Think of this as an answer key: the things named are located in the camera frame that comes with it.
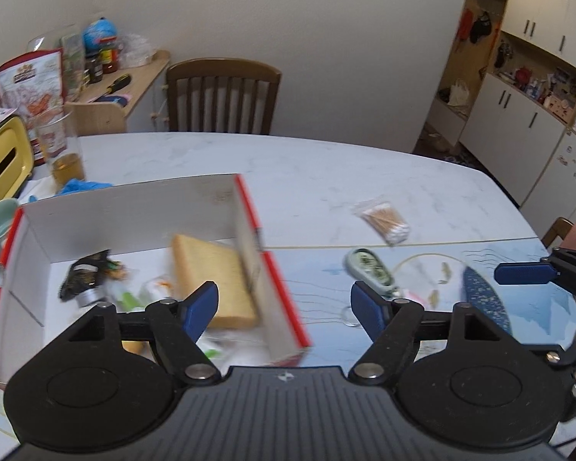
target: jar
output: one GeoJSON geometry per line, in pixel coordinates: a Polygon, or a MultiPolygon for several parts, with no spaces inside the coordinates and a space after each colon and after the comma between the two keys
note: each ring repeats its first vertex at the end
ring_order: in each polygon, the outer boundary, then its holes
{"type": "Polygon", "coordinates": [[[100,55],[90,54],[85,56],[85,69],[89,70],[89,82],[98,83],[103,79],[103,63],[100,55]]]}
{"type": "Polygon", "coordinates": [[[110,74],[119,69],[118,62],[117,37],[100,39],[100,60],[103,63],[103,74],[110,74]]]}

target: wooden shelf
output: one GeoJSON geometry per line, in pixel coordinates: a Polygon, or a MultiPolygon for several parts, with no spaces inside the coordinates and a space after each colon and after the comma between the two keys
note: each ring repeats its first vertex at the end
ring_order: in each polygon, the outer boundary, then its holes
{"type": "Polygon", "coordinates": [[[72,104],[87,104],[89,101],[100,97],[100,95],[106,93],[107,87],[113,83],[117,78],[123,74],[129,74],[132,76],[132,81],[130,84],[117,91],[116,95],[128,94],[132,96],[126,107],[123,107],[123,115],[127,117],[130,111],[136,106],[136,103],[143,97],[143,94],[149,88],[154,80],[157,78],[158,74],[166,67],[170,61],[170,54],[166,50],[158,50],[154,56],[154,60],[141,67],[131,67],[130,69],[120,69],[117,72],[111,74],[103,75],[103,79],[98,83],[89,85],[81,94],[81,98],[78,103],[72,104]]]}
{"type": "Polygon", "coordinates": [[[158,50],[154,60],[141,67],[120,69],[106,74],[98,83],[89,85],[76,103],[66,103],[66,109],[73,113],[79,135],[95,135],[106,133],[125,133],[126,119],[134,110],[141,98],[147,93],[158,75],[169,64],[170,54],[166,50],[158,50]],[[107,87],[123,74],[132,76],[128,86],[118,90],[116,95],[130,95],[126,107],[115,103],[90,102],[105,94],[107,87]]]}

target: cardboard box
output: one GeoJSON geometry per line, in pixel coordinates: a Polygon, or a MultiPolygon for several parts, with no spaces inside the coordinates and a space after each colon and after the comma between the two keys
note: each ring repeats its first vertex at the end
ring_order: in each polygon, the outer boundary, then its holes
{"type": "Polygon", "coordinates": [[[75,260],[110,249],[136,272],[132,285],[170,274],[173,234],[235,247],[260,316],[264,348],[248,365],[296,365],[310,346],[240,175],[143,182],[20,207],[0,263],[0,381],[7,381],[80,314],[58,290],[75,260]]]}

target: blue gripper pad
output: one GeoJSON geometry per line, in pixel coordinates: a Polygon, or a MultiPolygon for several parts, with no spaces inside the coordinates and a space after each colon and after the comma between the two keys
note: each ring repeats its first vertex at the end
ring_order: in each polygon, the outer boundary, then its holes
{"type": "Polygon", "coordinates": [[[180,303],[182,328],[196,343],[217,312],[217,285],[207,281],[180,303]]]}
{"type": "Polygon", "coordinates": [[[523,262],[499,264],[495,268],[495,280],[501,285],[546,284],[557,276],[548,262],[523,262]]]}
{"type": "Polygon", "coordinates": [[[352,312],[359,320],[371,341],[384,331],[389,321],[384,320],[384,308],[387,301],[373,289],[367,289],[362,282],[355,282],[350,292],[352,312]]]}

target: sponge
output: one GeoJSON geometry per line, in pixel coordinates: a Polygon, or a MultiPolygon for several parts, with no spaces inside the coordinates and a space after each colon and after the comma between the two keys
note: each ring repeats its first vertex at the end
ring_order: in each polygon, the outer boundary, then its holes
{"type": "Polygon", "coordinates": [[[217,285],[218,308],[210,328],[248,329],[256,325],[258,318],[237,251],[181,234],[173,237],[171,246],[178,297],[189,297],[206,281],[217,285]]]}

